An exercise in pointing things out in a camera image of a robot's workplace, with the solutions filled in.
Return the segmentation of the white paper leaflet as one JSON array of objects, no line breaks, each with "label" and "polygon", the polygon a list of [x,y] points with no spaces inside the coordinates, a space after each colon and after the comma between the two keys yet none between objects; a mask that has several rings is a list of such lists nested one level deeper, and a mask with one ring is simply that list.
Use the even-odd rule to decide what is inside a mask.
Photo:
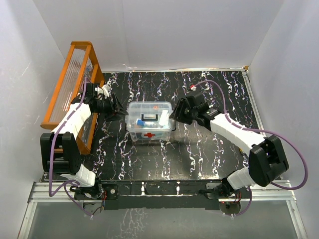
[{"label": "white paper leaflet", "polygon": [[163,110],[159,119],[159,125],[160,126],[166,126],[169,121],[169,112],[168,110]]}]

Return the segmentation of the clear box lid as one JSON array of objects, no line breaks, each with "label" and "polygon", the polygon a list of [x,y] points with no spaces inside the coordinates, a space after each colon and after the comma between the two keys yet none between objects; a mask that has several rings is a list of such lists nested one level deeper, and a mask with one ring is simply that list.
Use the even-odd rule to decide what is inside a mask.
[{"label": "clear box lid", "polygon": [[[126,116],[126,128],[129,132],[146,132],[147,130],[154,132],[168,132],[172,130],[172,120],[169,119],[166,126],[159,125],[159,119],[163,110],[168,110],[169,116],[172,113],[172,106],[169,102],[131,102],[128,106],[128,115]],[[143,121],[152,121],[154,126],[140,127],[137,126],[137,119]]]}]

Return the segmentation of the clear medicine kit box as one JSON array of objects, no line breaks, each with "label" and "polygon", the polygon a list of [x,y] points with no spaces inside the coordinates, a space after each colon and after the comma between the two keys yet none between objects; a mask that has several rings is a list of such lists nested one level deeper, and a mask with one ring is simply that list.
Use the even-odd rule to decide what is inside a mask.
[{"label": "clear medicine kit box", "polygon": [[170,139],[176,129],[175,121],[170,119],[172,106],[169,102],[131,102],[125,117],[126,130],[132,141],[151,141]]}]

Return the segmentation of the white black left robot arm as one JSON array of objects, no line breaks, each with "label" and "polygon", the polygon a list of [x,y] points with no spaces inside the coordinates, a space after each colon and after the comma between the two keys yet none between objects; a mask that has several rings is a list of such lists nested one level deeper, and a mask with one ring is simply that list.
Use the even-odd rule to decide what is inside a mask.
[{"label": "white black left robot arm", "polygon": [[103,193],[103,186],[96,182],[96,174],[83,165],[76,142],[82,126],[93,113],[102,114],[110,121],[128,115],[110,86],[85,82],[83,91],[72,100],[58,126],[50,133],[42,134],[40,149],[42,166],[50,184],[53,175],[59,174],[67,179],[67,183],[86,188],[87,195],[97,199]]}]

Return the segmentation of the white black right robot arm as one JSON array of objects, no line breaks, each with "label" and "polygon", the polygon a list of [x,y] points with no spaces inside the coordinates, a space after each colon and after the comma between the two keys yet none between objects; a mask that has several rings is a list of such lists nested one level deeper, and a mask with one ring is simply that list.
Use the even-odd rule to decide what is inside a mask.
[{"label": "white black right robot arm", "polygon": [[179,99],[169,117],[184,124],[195,121],[226,138],[249,157],[247,167],[232,172],[207,193],[232,198],[244,187],[268,186],[289,169],[282,142],[277,136],[265,137],[236,123],[218,108],[210,107],[198,91]]}]

